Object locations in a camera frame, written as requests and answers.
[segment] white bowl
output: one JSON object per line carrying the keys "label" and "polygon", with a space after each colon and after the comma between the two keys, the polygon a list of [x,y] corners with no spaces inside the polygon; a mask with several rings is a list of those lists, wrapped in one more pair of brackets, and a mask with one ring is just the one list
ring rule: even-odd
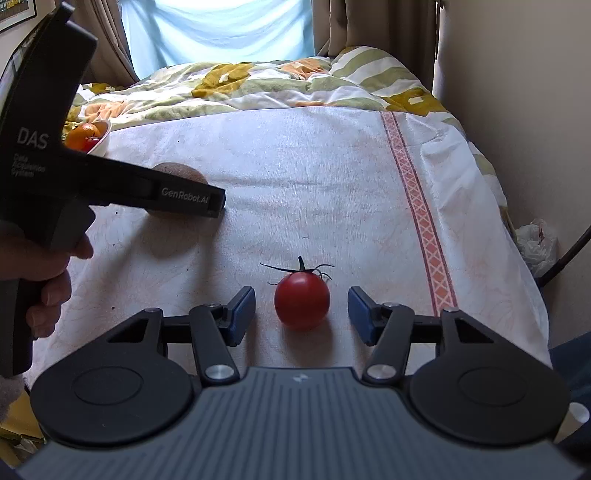
{"label": "white bowl", "polygon": [[98,157],[104,157],[109,145],[109,134],[111,133],[111,122],[108,120],[95,120],[92,122],[99,129],[100,140],[90,149],[89,153]]}

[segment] orange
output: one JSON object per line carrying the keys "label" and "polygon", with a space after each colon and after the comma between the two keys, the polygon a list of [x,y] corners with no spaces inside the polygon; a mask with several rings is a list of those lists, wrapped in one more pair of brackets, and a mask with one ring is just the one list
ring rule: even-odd
{"label": "orange", "polygon": [[99,129],[93,124],[82,124],[67,134],[64,142],[68,148],[83,150],[86,139],[89,137],[100,138]]}

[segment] white bedsheet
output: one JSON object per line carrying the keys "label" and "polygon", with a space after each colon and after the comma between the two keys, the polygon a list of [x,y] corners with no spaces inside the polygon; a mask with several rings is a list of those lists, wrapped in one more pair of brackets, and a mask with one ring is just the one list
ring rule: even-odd
{"label": "white bedsheet", "polygon": [[[359,369],[369,348],[347,314],[359,285],[419,314],[456,304],[543,362],[548,319],[525,264],[460,133],[405,113],[311,107],[224,113],[112,133],[107,156],[151,167],[175,161],[226,189],[218,220],[158,220],[97,207],[91,261],[72,260],[74,293],[56,333],[35,343],[29,382],[145,307],[185,314],[226,303],[244,285],[257,316],[232,355],[247,365]],[[328,268],[327,321],[285,330],[273,307],[281,273],[264,262]],[[413,350],[410,371],[431,358]],[[194,371],[191,350],[170,357]]]}

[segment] black cable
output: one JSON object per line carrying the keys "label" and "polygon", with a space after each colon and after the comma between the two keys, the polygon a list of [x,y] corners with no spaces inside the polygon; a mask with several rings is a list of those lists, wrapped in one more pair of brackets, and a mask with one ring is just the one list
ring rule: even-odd
{"label": "black cable", "polygon": [[587,228],[587,231],[579,238],[574,245],[566,252],[552,267],[540,278],[535,279],[538,288],[544,288],[548,282],[550,282],[556,275],[569,264],[569,262],[576,257],[576,255],[583,249],[585,245],[591,240],[591,226]]}

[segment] metal pivot screw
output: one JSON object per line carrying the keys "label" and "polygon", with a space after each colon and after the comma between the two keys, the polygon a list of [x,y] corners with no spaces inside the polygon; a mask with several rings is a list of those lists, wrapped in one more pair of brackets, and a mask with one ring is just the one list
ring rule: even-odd
{"label": "metal pivot screw", "polygon": [[230,365],[217,364],[207,367],[205,375],[212,380],[227,380],[234,374],[234,369]]}
{"label": "metal pivot screw", "polygon": [[392,365],[376,364],[365,371],[374,380],[389,380],[396,375],[396,369]]}

